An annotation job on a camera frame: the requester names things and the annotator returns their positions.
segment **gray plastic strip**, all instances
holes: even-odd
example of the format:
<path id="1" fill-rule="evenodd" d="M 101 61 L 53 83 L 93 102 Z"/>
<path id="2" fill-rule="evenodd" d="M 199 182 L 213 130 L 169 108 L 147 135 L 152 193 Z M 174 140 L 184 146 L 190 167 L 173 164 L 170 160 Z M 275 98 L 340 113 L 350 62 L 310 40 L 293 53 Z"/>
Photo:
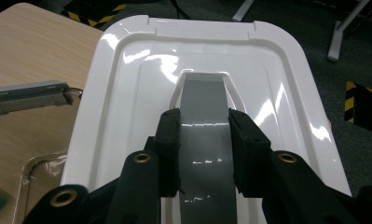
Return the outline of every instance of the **gray plastic strip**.
<path id="1" fill-rule="evenodd" d="M 180 111 L 182 224 L 236 224 L 232 145 L 223 79 L 216 75 L 187 75 Z"/>

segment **wooden table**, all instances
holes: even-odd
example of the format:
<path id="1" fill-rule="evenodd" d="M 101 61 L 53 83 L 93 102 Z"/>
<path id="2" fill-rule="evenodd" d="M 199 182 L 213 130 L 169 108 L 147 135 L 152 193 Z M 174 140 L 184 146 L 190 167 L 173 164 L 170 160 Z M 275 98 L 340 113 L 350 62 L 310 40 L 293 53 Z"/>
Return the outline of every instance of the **wooden table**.
<path id="1" fill-rule="evenodd" d="M 101 34 L 32 5 L 7 9 L 0 13 L 0 86 L 61 80 L 83 89 Z M 22 167 L 28 160 L 67 150 L 76 110 L 49 106 L 0 116 L 0 196 L 7 200 L 0 223 L 13 222 Z M 59 181 L 55 167 L 42 169 Z"/>

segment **white plastic tray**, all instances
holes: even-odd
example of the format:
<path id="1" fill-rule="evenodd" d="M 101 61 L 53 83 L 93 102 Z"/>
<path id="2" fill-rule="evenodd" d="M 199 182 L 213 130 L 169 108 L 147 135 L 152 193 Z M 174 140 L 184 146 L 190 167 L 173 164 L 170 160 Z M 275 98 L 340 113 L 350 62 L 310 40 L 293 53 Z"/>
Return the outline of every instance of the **white plastic tray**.
<path id="1" fill-rule="evenodd" d="M 350 194 L 305 54 L 284 30 L 233 23 L 130 17 L 101 37 L 78 110 L 62 184 L 97 189 L 142 150 L 159 116 L 179 105 L 186 74 L 220 74 L 228 107 L 247 113 L 273 150 L 302 156 L 323 182 Z M 180 223 L 178 198 L 162 223 Z M 238 223 L 265 223 L 260 200 L 237 197 Z"/>

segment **gray carpet floor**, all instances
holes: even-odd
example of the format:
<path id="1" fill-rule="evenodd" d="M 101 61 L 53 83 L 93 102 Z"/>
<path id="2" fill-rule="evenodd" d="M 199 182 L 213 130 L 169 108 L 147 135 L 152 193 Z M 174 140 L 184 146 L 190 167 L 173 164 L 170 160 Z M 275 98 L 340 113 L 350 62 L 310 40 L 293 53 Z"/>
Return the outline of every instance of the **gray carpet floor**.
<path id="1" fill-rule="evenodd" d="M 193 20 L 231 21 L 242 0 L 177 0 Z M 60 13 L 70 0 L 43 0 L 38 6 Z M 329 63 L 326 54 L 336 20 L 345 14 L 333 8 L 305 4 L 307 1 L 256 0 L 243 22 L 267 21 L 282 27 L 304 49 L 337 142 L 351 192 L 372 185 L 372 132 L 344 121 L 345 87 L 348 80 L 372 88 L 372 20 L 342 42 L 339 61 Z M 176 19 L 169 0 L 128 5 L 108 26 L 133 15 Z"/>

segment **metal bolt hole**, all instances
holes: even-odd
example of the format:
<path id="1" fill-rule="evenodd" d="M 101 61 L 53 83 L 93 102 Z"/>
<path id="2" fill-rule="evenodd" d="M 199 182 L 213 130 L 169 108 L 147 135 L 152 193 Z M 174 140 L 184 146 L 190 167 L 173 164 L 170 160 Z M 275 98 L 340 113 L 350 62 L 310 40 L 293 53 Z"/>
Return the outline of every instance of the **metal bolt hole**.
<path id="1" fill-rule="evenodd" d="M 64 207 L 69 203 L 72 203 L 77 197 L 77 192 L 73 189 L 64 189 L 54 197 L 52 197 L 50 204 L 54 207 Z"/>
<path id="2" fill-rule="evenodd" d="M 279 154 L 279 159 L 281 159 L 281 161 L 285 161 L 288 163 L 294 163 L 297 161 L 296 157 L 294 157 L 291 154 L 287 154 L 287 153 Z"/>
<path id="3" fill-rule="evenodd" d="M 133 157 L 133 160 L 139 163 L 147 162 L 150 159 L 151 159 L 151 156 L 148 155 L 147 153 L 140 153 L 140 154 L 137 154 L 135 157 Z"/>

